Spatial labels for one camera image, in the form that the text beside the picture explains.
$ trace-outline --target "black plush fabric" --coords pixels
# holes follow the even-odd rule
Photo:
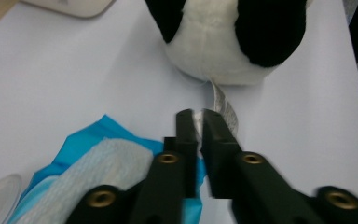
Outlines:
[[[183,17],[186,0],[145,0],[150,13],[168,44],[173,40]]]
[[[251,63],[283,63],[300,44],[306,28],[306,0],[238,0],[235,31]]]

